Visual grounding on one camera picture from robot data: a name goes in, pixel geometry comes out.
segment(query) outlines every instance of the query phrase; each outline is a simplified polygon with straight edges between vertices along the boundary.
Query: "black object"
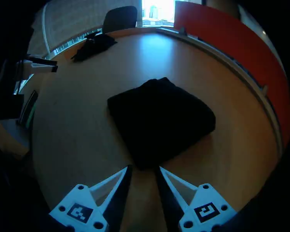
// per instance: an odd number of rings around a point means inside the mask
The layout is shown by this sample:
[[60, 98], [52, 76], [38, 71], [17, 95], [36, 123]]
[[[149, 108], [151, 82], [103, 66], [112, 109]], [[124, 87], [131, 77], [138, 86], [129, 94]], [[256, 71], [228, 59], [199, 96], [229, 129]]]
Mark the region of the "black object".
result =
[[215, 129], [211, 109], [166, 77], [113, 96], [107, 104], [140, 169], [178, 155]]
[[155, 168], [155, 176], [167, 231], [179, 232], [179, 220], [184, 216], [184, 212], [175, 199], [159, 167]]
[[102, 32], [109, 33], [112, 31], [134, 28], [136, 25], [137, 9], [134, 6], [119, 7], [110, 10], [104, 19]]
[[112, 37], [105, 34], [88, 35], [85, 44], [77, 50], [77, 53], [71, 59], [74, 59], [74, 62], [84, 61], [95, 54], [106, 51], [116, 43]]
[[121, 180], [116, 192], [114, 193], [112, 199], [108, 203], [107, 208], [103, 213], [103, 217], [109, 224], [109, 232], [117, 232], [120, 230], [120, 225], [123, 219], [127, 196], [130, 188], [131, 178], [132, 166], [128, 165], [123, 179]]
[[30, 95], [29, 100], [27, 101], [24, 110], [22, 111], [21, 116], [19, 117], [18, 124], [26, 129], [29, 129], [31, 121], [33, 119], [34, 110], [35, 110], [35, 103], [38, 99], [38, 93], [33, 90], [32, 94]]
[[5, 95], [0, 98], [0, 120], [18, 118], [24, 103], [24, 95]]

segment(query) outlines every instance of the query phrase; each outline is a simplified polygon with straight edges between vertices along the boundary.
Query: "wall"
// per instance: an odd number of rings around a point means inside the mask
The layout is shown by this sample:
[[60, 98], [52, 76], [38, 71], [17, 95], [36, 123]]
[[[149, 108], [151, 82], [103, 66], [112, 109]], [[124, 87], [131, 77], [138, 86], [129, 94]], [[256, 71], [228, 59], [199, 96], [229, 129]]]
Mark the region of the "wall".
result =
[[283, 68], [282, 62], [280, 60], [280, 57], [272, 44], [270, 38], [267, 34], [263, 33], [262, 27], [258, 24], [258, 22], [249, 14], [243, 7], [239, 5], [239, 12], [241, 15], [241, 22], [245, 24], [247, 27], [249, 27], [253, 32], [255, 32], [263, 41], [266, 43], [266, 45], [269, 47], [269, 49], [272, 51], [272, 53], [275, 55], [277, 60], [279, 61], [281, 67]]
[[236, 19], [239, 19], [239, 9], [233, 0], [206, 0], [206, 6], [220, 10]]

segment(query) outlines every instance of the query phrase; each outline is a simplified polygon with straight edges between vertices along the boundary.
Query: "white blind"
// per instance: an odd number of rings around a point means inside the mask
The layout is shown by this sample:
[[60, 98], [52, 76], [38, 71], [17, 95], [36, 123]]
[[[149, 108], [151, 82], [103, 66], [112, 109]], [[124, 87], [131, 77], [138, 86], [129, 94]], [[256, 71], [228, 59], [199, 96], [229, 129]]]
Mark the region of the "white blind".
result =
[[90, 29], [103, 25], [114, 8], [135, 6], [142, 21], [142, 0], [52, 0], [45, 11], [45, 32], [50, 50]]
[[42, 11], [43, 8], [36, 13], [36, 18], [32, 24], [34, 29], [33, 35], [29, 42], [28, 53], [35, 55], [46, 55], [47, 48], [44, 43], [43, 31], [42, 31]]

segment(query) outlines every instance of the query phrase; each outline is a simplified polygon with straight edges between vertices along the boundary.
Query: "wooden table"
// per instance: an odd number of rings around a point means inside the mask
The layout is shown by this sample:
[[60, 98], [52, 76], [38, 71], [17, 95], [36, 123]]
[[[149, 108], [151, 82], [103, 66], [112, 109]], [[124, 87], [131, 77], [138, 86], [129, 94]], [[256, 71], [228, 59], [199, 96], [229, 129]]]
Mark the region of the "wooden table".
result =
[[[273, 129], [250, 89], [194, 46], [153, 29], [112, 34], [118, 42], [82, 63], [60, 53], [43, 82], [33, 127], [33, 159], [50, 208], [76, 185], [92, 186], [132, 160], [107, 111], [107, 99], [168, 77], [215, 113], [216, 130], [162, 166], [198, 186], [210, 183], [235, 210], [262, 187], [278, 161]], [[122, 231], [166, 231], [152, 171], [133, 170]]]

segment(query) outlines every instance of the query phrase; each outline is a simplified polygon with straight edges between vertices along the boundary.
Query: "black cloth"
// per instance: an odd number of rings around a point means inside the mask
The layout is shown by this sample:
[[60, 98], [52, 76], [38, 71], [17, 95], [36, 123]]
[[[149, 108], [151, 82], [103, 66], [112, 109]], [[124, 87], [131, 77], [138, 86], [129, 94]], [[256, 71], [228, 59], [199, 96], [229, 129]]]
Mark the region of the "black cloth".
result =
[[141, 170], [169, 160], [215, 129], [211, 109], [166, 77], [113, 96], [107, 104]]
[[114, 38], [108, 35], [100, 34], [96, 36], [96, 34], [97, 32], [92, 35], [87, 35], [85, 44], [71, 57], [74, 62], [84, 61], [93, 55], [106, 51], [117, 43]]

